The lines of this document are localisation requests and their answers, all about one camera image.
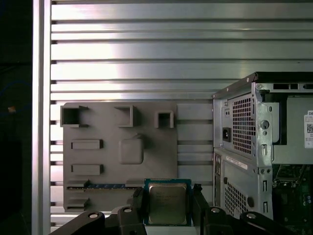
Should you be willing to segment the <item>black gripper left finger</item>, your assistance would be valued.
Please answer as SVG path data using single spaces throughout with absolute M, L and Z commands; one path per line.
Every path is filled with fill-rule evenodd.
M 134 191 L 132 203 L 108 217 L 99 211 L 86 211 L 51 232 L 52 235 L 145 235 L 142 208 L 144 188 Z

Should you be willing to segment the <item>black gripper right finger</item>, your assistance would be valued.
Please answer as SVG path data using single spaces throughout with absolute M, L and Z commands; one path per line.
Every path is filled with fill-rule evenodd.
M 294 231 L 253 211 L 235 218 L 223 209 L 210 206 L 200 184 L 192 189 L 192 221 L 199 235 L 294 235 Z

